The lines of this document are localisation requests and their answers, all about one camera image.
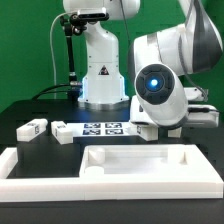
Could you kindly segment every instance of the white block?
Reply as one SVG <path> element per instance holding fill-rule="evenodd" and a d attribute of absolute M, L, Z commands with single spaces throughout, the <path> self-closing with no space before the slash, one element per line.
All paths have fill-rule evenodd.
<path fill-rule="evenodd" d="M 105 149 L 103 147 L 95 147 L 89 150 L 89 163 L 100 165 L 105 162 Z"/>
<path fill-rule="evenodd" d="M 0 179 L 7 178 L 17 162 L 17 149 L 6 148 L 0 155 Z"/>
<path fill-rule="evenodd" d="M 153 126 L 137 126 L 137 133 L 146 141 L 158 140 L 158 127 Z"/>
<path fill-rule="evenodd" d="M 63 121 L 52 122 L 51 132 L 60 144 L 73 143 L 73 132 Z"/>
<path fill-rule="evenodd" d="M 46 119 L 34 119 L 16 129 L 17 141 L 29 142 L 46 130 Z"/>
<path fill-rule="evenodd" d="M 181 131 L 182 131 L 182 128 L 177 128 L 177 129 L 174 129 L 174 130 L 168 130 L 168 137 L 169 138 L 180 138 Z"/>

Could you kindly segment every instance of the black table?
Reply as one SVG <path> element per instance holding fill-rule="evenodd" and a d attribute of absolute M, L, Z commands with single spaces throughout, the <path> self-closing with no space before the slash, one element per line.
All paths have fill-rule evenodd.
<path fill-rule="evenodd" d="M 223 177 L 224 126 L 222 123 L 215 129 L 183 128 L 180 139 L 167 138 L 166 131 L 160 130 L 159 140 L 152 142 L 146 142 L 138 136 L 85 137 L 74 138 L 74 144 L 60 145 L 51 135 L 51 121 L 127 122 L 129 116 L 129 108 L 103 112 L 85 110 L 67 100 L 24 100 L 13 103 L 0 114 L 0 152 L 6 147 L 18 148 L 19 162 L 8 178 L 78 176 L 85 146 L 96 144 L 196 144 Z M 16 128 L 34 118 L 46 118 L 47 130 L 29 143 L 18 143 Z M 224 200 L 0 203 L 0 223 L 223 224 Z"/>

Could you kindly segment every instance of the white casing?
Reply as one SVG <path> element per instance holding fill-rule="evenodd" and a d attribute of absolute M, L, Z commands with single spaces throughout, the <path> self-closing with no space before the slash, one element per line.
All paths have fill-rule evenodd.
<path fill-rule="evenodd" d="M 72 130 L 63 121 L 52 122 L 51 133 L 61 145 L 73 143 Z"/>
<path fill-rule="evenodd" d="M 124 78 L 119 72 L 117 37 L 104 30 L 100 23 L 87 24 L 84 32 L 87 46 L 88 71 L 83 78 L 83 94 L 79 102 L 116 104 L 127 101 Z M 100 75 L 102 68 L 108 75 Z"/>
<path fill-rule="evenodd" d="M 187 119 L 188 102 L 184 92 L 184 88 L 179 78 L 169 67 L 167 67 L 167 69 L 169 69 L 172 72 L 172 75 L 174 78 L 174 88 L 166 102 L 153 105 L 145 101 L 138 94 L 138 91 L 136 89 L 136 82 L 135 82 L 135 91 L 136 91 L 136 95 L 138 97 L 139 103 L 141 104 L 144 111 L 149 115 L 149 117 L 158 126 L 169 128 L 179 124 L 179 122 L 183 120 L 184 118 Z"/>
<path fill-rule="evenodd" d="M 140 0 L 122 0 L 126 18 L 131 18 L 138 13 Z M 122 20 L 120 0 L 63 0 L 66 12 L 76 12 L 80 9 L 96 9 L 105 7 L 110 20 Z"/>
<path fill-rule="evenodd" d="M 16 129 L 17 141 L 29 142 L 46 130 L 46 119 L 33 119 Z"/>

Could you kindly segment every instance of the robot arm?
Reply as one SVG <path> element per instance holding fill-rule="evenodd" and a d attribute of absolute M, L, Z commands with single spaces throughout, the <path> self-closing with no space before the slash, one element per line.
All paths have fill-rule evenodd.
<path fill-rule="evenodd" d="M 129 74 L 139 103 L 160 127 L 175 129 L 188 119 L 178 76 L 210 70 L 222 55 L 220 35 L 200 0 L 179 0 L 185 24 L 137 38 L 129 52 Z"/>
<path fill-rule="evenodd" d="M 86 40 L 88 69 L 79 105 L 99 110 L 126 106 L 129 97 L 119 72 L 118 39 L 98 21 L 104 15 L 109 20 L 122 20 L 123 12 L 126 18 L 132 17 L 138 12 L 140 0 L 64 0 L 63 4 L 71 14 L 74 34 L 84 31 Z"/>

